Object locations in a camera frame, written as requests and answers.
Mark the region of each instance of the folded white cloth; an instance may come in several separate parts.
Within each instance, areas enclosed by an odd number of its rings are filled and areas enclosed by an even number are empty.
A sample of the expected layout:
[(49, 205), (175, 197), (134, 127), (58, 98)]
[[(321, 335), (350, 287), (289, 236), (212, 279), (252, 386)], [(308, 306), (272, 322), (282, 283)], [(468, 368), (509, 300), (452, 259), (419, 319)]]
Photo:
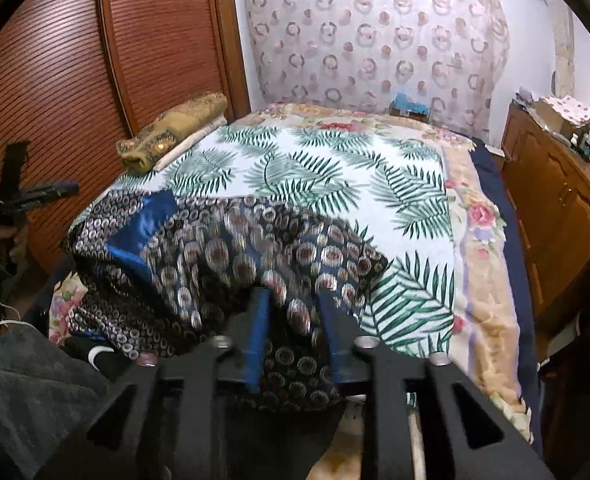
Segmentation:
[(220, 126), (224, 126), (226, 124), (226, 117), (224, 115), (220, 115), (217, 119), (214, 119), (210, 123), (206, 123), (203, 128), (200, 128), (195, 133), (186, 137), (182, 142), (180, 142), (176, 147), (174, 147), (170, 152), (166, 153), (160, 160), (157, 161), (155, 166), (153, 167), (153, 171), (161, 171), (166, 168), (171, 162), (176, 160), (178, 156), (182, 155), (186, 150), (193, 147), (194, 144), (202, 140), (207, 135), (213, 133), (217, 128)]

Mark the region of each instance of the gray jacket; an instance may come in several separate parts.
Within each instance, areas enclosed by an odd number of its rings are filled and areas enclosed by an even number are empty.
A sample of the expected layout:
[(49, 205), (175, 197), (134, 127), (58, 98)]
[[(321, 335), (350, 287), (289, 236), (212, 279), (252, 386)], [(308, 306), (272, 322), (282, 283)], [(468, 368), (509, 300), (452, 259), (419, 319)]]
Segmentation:
[[(0, 293), (6, 277), (0, 267)], [(9, 325), (0, 336), (0, 478), (32, 478), (60, 440), (92, 416), (108, 385), (37, 330)]]

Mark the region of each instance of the black patterned fabric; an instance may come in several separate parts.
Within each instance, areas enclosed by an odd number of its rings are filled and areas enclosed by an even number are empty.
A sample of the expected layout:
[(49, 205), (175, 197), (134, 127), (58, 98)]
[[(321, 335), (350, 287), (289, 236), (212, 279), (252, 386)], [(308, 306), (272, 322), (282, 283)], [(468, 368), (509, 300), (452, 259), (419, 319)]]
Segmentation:
[(251, 405), (321, 409), (339, 400), (313, 297), (331, 290), (335, 306), (359, 317), (387, 259), (340, 219), (246, 196), (176, 198), (141, 250), (150, 283), (135, 283), (106, 242), (142, 208), (147, 192), (112, 190), (68, 238), (89, 291), (69, 313), (72, 333), (104, 337), (131, 359), (172, 356), (221, 333), (245, 309), (253, 286), (273, 292), (260, 394)]

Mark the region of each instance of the white cable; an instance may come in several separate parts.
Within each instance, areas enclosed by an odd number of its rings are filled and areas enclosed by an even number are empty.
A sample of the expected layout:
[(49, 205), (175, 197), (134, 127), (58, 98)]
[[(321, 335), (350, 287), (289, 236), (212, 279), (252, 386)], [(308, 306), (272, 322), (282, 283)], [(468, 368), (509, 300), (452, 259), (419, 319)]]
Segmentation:
[(15, 319), (3, 319), (2, 321), (0, 321), (0, 325), (6, 325), (6, 324), (26, 325), (31, 328), (35, 328), (33, 325), (31, 325), (30, 323), (27, 323), (25, 321), (16, 321)]
[(101, 352), (111, 352), (111, 354), (113, 352), (115, 352), (114, 348), (111, 348), (110, 346), (93, 346), (93, 348), (91, 348), (88, 352), (88, 364), (90, 364), (93, 368), (95, 368), (95, 370), (97, 370), (98, 372), (100, 371), (99, 368), (97, 366), (95, 366), (94, 364), (94, 360), (97, 357), (97, 355)]
[(1, 301), (0, 301), (0, 305), (3, 306), (4, 308), (9, 308), (9, 309), (13, 310), (16, 314), (18, 314), (18, 321), (22, 320), (22, 316), (20, 316), (19, 310), (16, 309), (14, 306), (4, 304)]

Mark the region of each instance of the human hand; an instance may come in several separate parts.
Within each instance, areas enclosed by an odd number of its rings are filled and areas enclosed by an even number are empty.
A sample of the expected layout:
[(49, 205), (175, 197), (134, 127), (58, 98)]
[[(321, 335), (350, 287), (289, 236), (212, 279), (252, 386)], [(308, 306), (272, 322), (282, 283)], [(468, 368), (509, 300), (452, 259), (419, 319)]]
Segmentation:
[(13, 240), (13, 248), (9, 253), (10, 260), (18, 264), (26, 256), (26, 240), (28, 238), (28, 224), (25, 224), (19, 231), (18, 228), (0, 225), (0, 263), (6, 262), (6, 244), (4, 240)]

